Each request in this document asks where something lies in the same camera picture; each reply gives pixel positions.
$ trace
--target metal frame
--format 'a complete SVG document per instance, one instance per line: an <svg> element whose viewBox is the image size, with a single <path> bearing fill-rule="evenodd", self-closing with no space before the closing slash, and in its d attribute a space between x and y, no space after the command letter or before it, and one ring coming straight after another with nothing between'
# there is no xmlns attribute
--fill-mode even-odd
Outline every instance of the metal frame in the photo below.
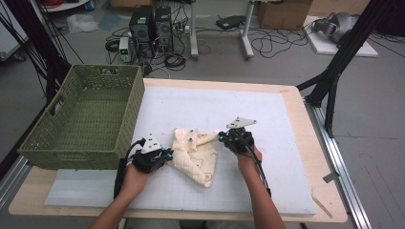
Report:
<svg viewBox="0 0 405 229"><path fill-rule="evenodd" d="M371 0L327 68L321 74L297 86L299 91L303 91L316 85L310 95L305 97L306 101L314 107L320 107L322 100L327 94L329 95L325 120L325 128L329 137L333 137L334 104L337 83L342 72L351 63L381 18L389 13L397 2L398 0Z"/></svg>
<svg viewBox="0 0 405 229"><path fill-rule="evenodd" d="M196 1L191 0L191 27L190 27L190 50L191 50L191 57L194 60L198 60L199 58L199 48L197 45L197 35L196 35ZM247 12L246 12L246 21L245 21L245 29L241 30L241 38L245 47L246 51L246 60L252 58L254 56L252 47L250 45L249 38L247 34L249 32L250 27L250 20L252 18L254 3L258 0L249 0L247 5Z"/></svg>
<svg viewBox="0 0 405 229"><path fill-rule="evenodd" d="M27 160L19 156L18 159L9 169L9 172L0 181L0 209L3 208L4 204L7 202L12 192L15 190L19 181L28 173L31 166L27 164Z"/></svg>
<svg viewBox="0 0 405 229"><path fill-rule="evenodd" d="M371 229L369 219L366 212L361 204L360 198L355 191L354 185L352 183L351 176L346 168L345 161L340 154L339 148L334 138L329 137L328 131L325 129L325 115L322 108L311 107L311 111L316 119L316 124L319 128L322 139L324 140L325 147L328 151L330 162L333 166L335 172L337 172L340 177L338 179L340 187L345 194L347 203L351 209L352 217L357 225L357 228L361 229Z"/></svg>

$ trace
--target metal stand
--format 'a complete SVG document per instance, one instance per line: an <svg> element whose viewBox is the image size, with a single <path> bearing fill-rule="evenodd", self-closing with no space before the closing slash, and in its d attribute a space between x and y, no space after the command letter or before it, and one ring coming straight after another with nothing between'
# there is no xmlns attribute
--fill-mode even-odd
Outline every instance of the metal stand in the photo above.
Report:
<svg viewBox="0 0 405 229"><path fill-rule="evenodd" d="M372 0L367 8L364 9L348 38L342 44L328 67L321 74L297 86L298 90L302 91L316 85L311 94L305 97L306 102L313 107L320 107L324 97L327 94L329 95L325 119L325 129L329 137L333 137L331 128L339 77L373 32L374 27L382 16L389 11L395 1L397 0Z"/></svg>
<svg viewBox="0 0 405 229"><path fill-rule="evenodd" d="M197 35L196 35L196 0L191 0L191 28L190 28L190 49L191 57L194 60L199 58L199 48L197 47Z"/></svg>
<svg viewBox="0 0 405 229"><path fill-rule="evenodd" d="M254 56L252 47L250 45L249 38L247 37L247 34L249 33L250 20L252 19L254 2L255 1L250 0L248 3L246 21L245 21L245 29L241 31L242 41L244 42L244 46L245 46L245 50L246 50L246 60L248 60Z"/></svg>
<svg viewBox="0 0 405 229"><path fill-rule="evenodd" d="M191 49L191 57L194 60L198 60L199 58L199 48L197 46L197 35L196 35L196 14L195 14L196 1L197 0L191 0L190 49ZM241 37L246 50L246 60L254 56L247 34L249 32L250 20L252 18L255 1L256 0L249 0L246 13L245 29L241 30Z"/></svg>

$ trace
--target white cloth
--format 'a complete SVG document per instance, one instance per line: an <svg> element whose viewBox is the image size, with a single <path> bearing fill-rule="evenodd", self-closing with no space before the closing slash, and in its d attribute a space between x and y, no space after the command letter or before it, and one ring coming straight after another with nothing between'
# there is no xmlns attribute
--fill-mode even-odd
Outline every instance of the white cloth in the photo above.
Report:
<svg viewBox="0 0 405 229"><path fill-rule="evenodd" d="M205 188L212 184L218 154L210 143L218 134L197 130L176 129L172 150L173 159L168 164L180 170Z"/></svg>

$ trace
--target gray floor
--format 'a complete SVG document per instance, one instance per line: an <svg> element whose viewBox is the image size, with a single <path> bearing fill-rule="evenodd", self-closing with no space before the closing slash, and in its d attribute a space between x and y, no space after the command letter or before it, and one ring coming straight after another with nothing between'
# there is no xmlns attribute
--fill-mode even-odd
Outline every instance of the gray floor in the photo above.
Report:
<svg viewBox="0 0 405 229"><path fill-rule="evenodd" d="M99 7L90 14L100 21L105 12L105 7ZM74 13L88 12L68 10L57 17L63 20ZM208 19L201 23L214 27ZM67 34L66 38L86 64L105 64L105 38L127 25L128 20L121 20L111 31ZM315 54L307 44L292 47L271 59L255 52L255 57L246 62L239 37L232 37L224 33L199 35L199 44L205 44L211 52L201 55L196 62L189 59L183 71L170 72L170 77L298 85L321 73L332 59L329 55ZM405 125L401 121L405 116L405 61L369 42L379 55L377 58L355 57L344 71L337 92L333 130L372 227L405 228L405 154L402 150ZM380 42L405 54L403 43ZM207 47L203 49L202 52L209 51ZM68 48L65 51L71 63L79 63ZM167 78L168 74L157 70L150 76ZM29 61L0 64L0 101L0 159L3 159L45 103ZM9 204L7 201L0 210L0 228L83 228L93 220L16 217L8 213ZM299 228L299 225L288 223L288 228ZM309 228L353 228L353 224L351 220L344 224L310 223Z"/></svg>

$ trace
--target white board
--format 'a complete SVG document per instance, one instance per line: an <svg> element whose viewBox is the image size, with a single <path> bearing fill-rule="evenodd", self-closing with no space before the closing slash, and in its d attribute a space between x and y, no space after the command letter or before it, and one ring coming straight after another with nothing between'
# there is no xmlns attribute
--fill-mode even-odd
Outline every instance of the white board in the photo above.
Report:
<svg viewBox="0 0 405 229"><path fill-rule="evenodd" d="M311 22L319 19L317 16L307 16L307 19L304 25L308 25ZM322 32L311 32L311 28L305 30L309 38L309 42L312 45L315 53L317 54L336 54L338 49L336 44L330 41L330 39L324 35ZM355 56L364 56L364 57L377 57L378 53L370 46L369 43L364 42L363 47L358 50Z"/></svg>
<svg viewBox="0 0 405 229"><path fill-rule="evenodd" d="M170 147L175 128L225 131L226 124L236 116L257 120L258 124L246 129L253 133L263 152L263 169L280 213L315 214L287 110L279 94L147 87L133 142L153 134L163 147ZM150 178L130 207L250 212L249 193L236 157L220 142L215 143L215 149L219 156L210 188L201 187L165 165ZM112 200L114 178L115 171L61 170L46 205L105 207Z"/></svg>

